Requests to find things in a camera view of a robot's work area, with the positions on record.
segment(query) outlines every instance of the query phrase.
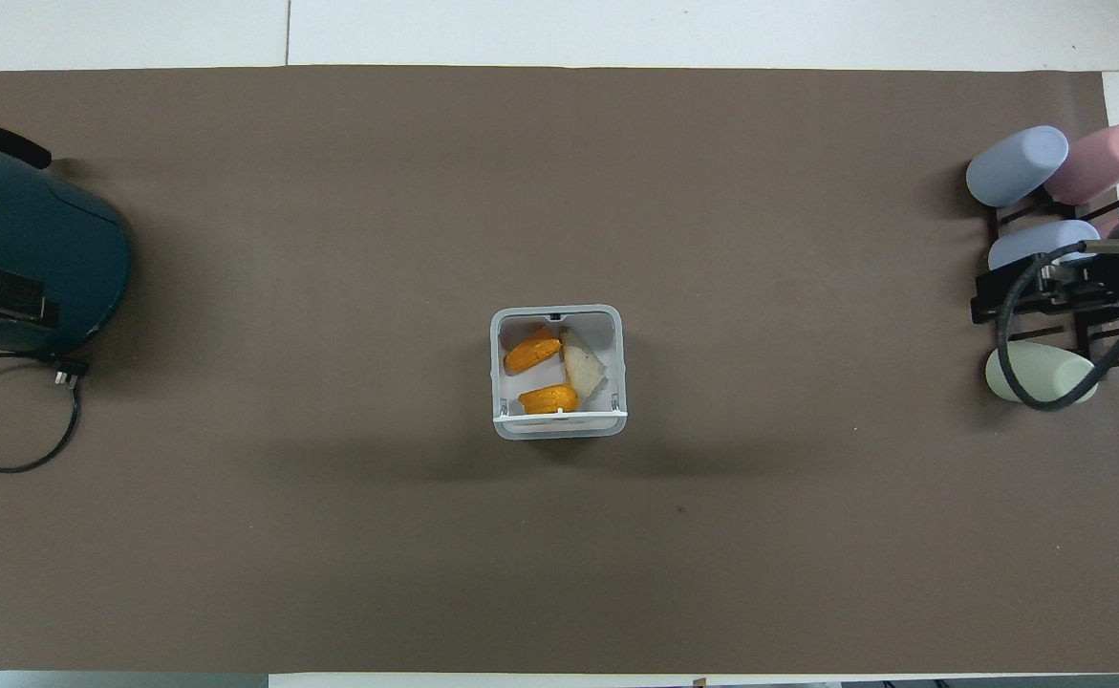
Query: white table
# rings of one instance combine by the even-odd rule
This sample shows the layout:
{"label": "white table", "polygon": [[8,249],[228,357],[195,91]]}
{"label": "white table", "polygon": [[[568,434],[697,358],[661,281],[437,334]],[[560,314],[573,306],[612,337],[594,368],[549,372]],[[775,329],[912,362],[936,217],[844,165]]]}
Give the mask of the white table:
{"label": "white table", "polygon": [[[1119,0],[0,2],[0,69],[307,64],[1097,69],[1118,123]],[[346,673],[272,676],[272,685],[589,688],[695,678]],[[864,678],[707,676],[709,685]]]}

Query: orange food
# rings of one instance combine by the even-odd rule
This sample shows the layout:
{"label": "orange food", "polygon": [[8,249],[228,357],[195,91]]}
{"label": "orange food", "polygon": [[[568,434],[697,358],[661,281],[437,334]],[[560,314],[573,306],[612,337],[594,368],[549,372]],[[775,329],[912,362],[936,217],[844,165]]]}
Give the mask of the orange food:
{"label": "orange food", "polygon": [[560,411],[575,411],[580,400],[571,384],[552,384],[551,387],[526,392],[517,396],[527,414],[556,414]]}
{"label": "orange food", "polygon": [[513,347],[504,357],[504,367],[507,371],[529,370],[547,358],[554,357],[560,350],[563,350],[562,341],[552,334],[549,328],[542,326],[525,341]]}

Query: pastel blue cylinder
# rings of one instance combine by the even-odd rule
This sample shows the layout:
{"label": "pastel blue cylinder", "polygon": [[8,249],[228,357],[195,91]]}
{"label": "pastel blue cylinder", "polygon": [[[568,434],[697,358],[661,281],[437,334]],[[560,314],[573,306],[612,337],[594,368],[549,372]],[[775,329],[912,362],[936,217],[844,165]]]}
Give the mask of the pastel blue cylinder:
{"label": "pastel blue cylinder", "polygon": [[[1092,224],[1082,220],[1059,220],[1027,226],[1002,236],[988,249],[988,270],[995,271],[1002,265],[1032,256],[1035,253],[1052,253],[1061,246],[1075,244],[1078,241],[1098,239],[1098,230]],[[1092,258],[1093,253],[1070,253],[1060,258],[1060,263],[1071,263]]]}
{"label": "pastel blue cylinder", "polygon": [[1047,181],[1070,155],[1070,140],[1054,126],[1018,131],[966,167],[966,187],[985,206],[1013,206]]}

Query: dark teal machine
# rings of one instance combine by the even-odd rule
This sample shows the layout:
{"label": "dark teal machine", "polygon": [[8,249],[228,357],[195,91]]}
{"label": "dark teal machine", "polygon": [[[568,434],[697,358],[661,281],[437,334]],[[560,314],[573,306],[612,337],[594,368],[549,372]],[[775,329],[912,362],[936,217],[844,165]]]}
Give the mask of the dark teal machine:
{"label": "dark teal machine", "polygon": [[45,170],[44,148],[0,129],[0,349],[50,356],[95,334],[130,277],[122,222]]}

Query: bread slice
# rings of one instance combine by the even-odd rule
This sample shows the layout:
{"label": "bread slice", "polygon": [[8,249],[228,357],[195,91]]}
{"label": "bread slice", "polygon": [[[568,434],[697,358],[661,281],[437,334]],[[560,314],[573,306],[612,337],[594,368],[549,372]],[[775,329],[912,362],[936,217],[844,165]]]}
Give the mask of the bread slice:
{"label": "bread slice", "polygon": [[584,405],[593,396],[593,392],[605,383],[605,364],[598,359],[598,354],[575,331],[564,330],[560,334],[560,341],[563,341],[563,367],[567,369],[567,384],[576,390],[581,405]]}

